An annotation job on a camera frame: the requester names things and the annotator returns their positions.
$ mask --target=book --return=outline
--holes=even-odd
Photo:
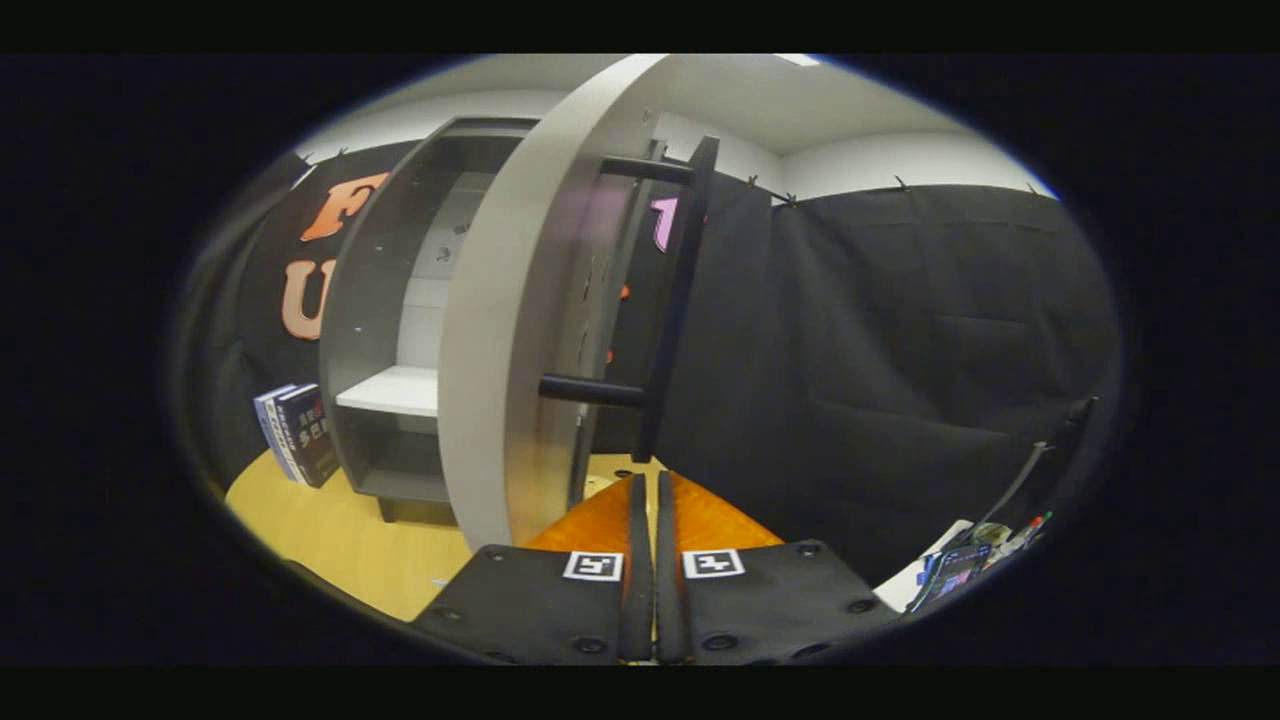
[[[293,469],[289,466],[289,460],[284,454],[284,433],[279,432],[280,428],[278,423],[271,421],[271,401],[275,397],[296,389],[297,387],[298,386],[296,384],[282,386],[253,398],[253,411],[257,414],[259,425],[262,427],[262,437],[266,438],[266,445],[271,448],[271,454],[275,455],[275,460],[284,470],[284,475],[293,482],[300,480],[294,477]]]
[[[284,470],[296,483],[306,484],[306,478],[302,475],[302,469],[298,468],[297,460],[289,451],[289,433],[284,428],[284,416],[280,414],[279,398],[297,392],[297,387],[283,393],[276,395],[266,401],[266,418],[271,421],[271,434],[275,437],[275,442],[280,446],[280,454],[284,455]]]
[[[320,386],[305,384],[273,400],[285,433],[285,445],[302,482],[317,488],[338,470],[338,452],[329,433],[329,418]]]

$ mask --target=gray shelf unit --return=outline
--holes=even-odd
[[[447,284],[488,181],[534,124],[454,119],[438,129],[392,170],[338,256],[321,395],[352,487],[378,497],[387,521],[396,502],[452,520],[433,410]]]

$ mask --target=wooden floor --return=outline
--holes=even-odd
[[[626,455],[594,455],[584,495],[590,497],[614,483],[616,470],[630,470],[646,474],[653,506],[654,482],[662,469],[657,460],[641,465]],[[323,488],[310,488],[291,482],[270,451],[241,473],[227,493],[227,505],[280,557],[406,621],[471,559],[458,528],[411,520],[384,523],[378,501],[357,495],[342,470]],[[649,516],[653,529],[655,514]]]

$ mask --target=black curtain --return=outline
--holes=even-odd
[[[338,256],[356,218],[344,217],[342,228],[325,237],[302,242],[301,236],[315,222],[330,188],[390,172],[415,145],[399,142],[340,154],[317,163],[310,173],[301,158],[289,155],[255,181],[233,211],[215,223],[219,236],[197,260],[188,292],[179,301],[183,329],[173,400],[188,452],[224,491],[266,451],[253,397],[285,383],[319,378],[319,342],[291,334],[282,319],[284,269],[296,260],[316,264],[302,299],[303,313],[315,316],[324,288],[319,265]]]
[[[873,584],[980,516],[1117,359],[1101,264],[1052,199],[771,208],[719,177],[713,208],[657,455]]]

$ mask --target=smartphone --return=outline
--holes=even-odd
[[[908,612],[915,612],[973,580],[982,573],[989,555],[991,544],[982,543],[952,547],[927,557],[920,573],[920,594]]]

